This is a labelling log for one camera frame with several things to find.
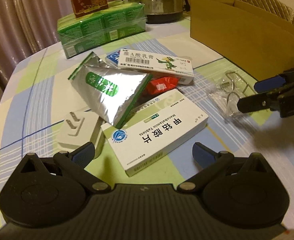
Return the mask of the green tissue multipack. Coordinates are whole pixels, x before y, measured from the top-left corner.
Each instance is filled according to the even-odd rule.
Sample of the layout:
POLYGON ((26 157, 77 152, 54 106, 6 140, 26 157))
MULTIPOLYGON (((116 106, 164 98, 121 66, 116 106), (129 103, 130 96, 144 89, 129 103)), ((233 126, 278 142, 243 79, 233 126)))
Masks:
POLYGON ((57 34, 66 58, 146 30, 145 6, 139 2, 111 1, 109 8, 57 21, 57 34))

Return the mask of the silver foil tea pouch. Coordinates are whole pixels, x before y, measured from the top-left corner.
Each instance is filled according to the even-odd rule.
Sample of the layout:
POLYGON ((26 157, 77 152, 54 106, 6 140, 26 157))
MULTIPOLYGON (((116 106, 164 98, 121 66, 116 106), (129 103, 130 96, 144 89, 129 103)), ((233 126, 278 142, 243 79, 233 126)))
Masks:
POLYGON ((115 128, 124 126, 151 79, 149 73, 111 67, 94 52, 68 77, 88 107, 115 128))

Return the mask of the brown cardboard box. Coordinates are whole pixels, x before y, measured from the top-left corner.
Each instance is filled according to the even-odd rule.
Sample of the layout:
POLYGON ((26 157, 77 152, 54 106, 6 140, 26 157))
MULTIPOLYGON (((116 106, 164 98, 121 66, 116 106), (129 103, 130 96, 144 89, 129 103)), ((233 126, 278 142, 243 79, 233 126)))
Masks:
POLYGON ((191 0, 190 36, 258 81, 294 68, 294 25, 239 0, 191 0))

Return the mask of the white Mecobalamin tablet box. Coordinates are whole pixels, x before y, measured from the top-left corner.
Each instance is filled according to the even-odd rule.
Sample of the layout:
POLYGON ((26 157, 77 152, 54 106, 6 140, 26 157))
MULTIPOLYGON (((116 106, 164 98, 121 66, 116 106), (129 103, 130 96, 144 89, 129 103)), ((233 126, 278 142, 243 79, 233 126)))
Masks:
POLYGON ((205 128, 208 114, 178 89, 136 107, 122 128, 101 126, 125 173, 131 177, 205 128))

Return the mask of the red snack packet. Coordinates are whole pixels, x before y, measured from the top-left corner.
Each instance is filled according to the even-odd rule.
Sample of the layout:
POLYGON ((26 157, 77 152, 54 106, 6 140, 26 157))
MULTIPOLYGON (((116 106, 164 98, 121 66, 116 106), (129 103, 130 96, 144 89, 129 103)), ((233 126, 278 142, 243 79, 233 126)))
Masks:
POLYGON ((179 78, 161 77, 151 80, 143 91, 143 95, 159 95, 177 87, 179 78))

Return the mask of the checkered tablecloth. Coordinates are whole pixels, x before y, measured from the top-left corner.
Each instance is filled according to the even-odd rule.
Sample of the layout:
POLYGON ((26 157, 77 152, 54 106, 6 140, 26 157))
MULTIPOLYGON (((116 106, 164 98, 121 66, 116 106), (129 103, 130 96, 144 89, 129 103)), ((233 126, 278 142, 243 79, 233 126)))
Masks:
MULTIPOLYGON (((195 69, 194 83, 180 90, 209 115, 206 128, 195 136, 195 141, 239 157, 252 152, 263 154, 290 195, 284 224, 294 228, 294 116, 282 119, 276 112, 261 111, 226 122, 208 99, 207 89, 225 71, 238 68, 193 40, 189 28, 188 17, 172 24, 149 25, 146 32, 96 48, 95 53, 105 58, 120 48, 131 48, 190 59, 195 69)), ((61 44, 56 43, 17 64, 0 101, 0 191, 26 153, 49 157, 57 152, 56 136, 69 112, 87 110, 68 81, 85 57, 86 54, 80 54, 66 59, 61 44)), ((132 177, 126 175, 110 146, 105 144, 87 170, 110 185, 176 185, 200 170, 191 155, 192 144, 186 142, 132 177)), ((3 224, 0 212, 0 228, 3 224)))

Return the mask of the clear plastic bag with hooks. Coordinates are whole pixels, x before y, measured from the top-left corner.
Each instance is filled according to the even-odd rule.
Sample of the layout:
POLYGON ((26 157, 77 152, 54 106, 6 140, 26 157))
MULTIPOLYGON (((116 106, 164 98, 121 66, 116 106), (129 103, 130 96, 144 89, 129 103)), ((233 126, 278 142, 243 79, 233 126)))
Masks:
POLYGON ((254 88, 238 72, 231 70, 227 70, 208 91, 209 99, 225 119, 243 115, 238 110, 238 101, 254 94, 254 88))

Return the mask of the pink curtain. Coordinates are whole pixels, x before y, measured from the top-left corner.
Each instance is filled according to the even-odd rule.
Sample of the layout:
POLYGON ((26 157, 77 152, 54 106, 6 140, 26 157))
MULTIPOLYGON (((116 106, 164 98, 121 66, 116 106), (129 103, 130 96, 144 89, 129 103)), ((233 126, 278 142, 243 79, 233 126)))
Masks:
POLYGON ((16 65, 58 42, 57 20, 72 13, 71 0, 0 0, 0 81, 16 65))

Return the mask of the white ointment box with cartoon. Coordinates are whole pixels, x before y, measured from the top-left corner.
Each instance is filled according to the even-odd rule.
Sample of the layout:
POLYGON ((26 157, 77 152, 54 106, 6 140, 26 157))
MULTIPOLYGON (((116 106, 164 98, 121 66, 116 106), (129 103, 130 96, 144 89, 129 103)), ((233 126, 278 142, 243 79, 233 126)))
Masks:
POLYGON ((176 77, 181 85, 193 81, 194 71, 190 60, 147 51, 121 49, 120 69, 152 74, 154 78, 176 77))

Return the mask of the blue label toothpick box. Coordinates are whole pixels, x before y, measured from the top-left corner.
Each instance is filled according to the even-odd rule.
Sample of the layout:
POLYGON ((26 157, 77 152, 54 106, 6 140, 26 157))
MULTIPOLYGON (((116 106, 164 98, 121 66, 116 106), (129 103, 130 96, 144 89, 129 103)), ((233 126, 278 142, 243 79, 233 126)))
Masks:
POLYGON ((105 62, 113 68, 118 68, 120 51, 114 51, 105 57, 105 62))

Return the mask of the quilted chair cushion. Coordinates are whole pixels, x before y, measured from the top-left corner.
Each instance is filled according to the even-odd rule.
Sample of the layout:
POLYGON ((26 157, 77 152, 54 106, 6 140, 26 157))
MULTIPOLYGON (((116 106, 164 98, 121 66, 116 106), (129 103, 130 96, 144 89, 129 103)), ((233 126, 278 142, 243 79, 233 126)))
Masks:
POLYGON ((252 6, 263 9, 267 12, 277 15, 278 17, 294 24, 294 9, 280 0, 239 0, 252 6))

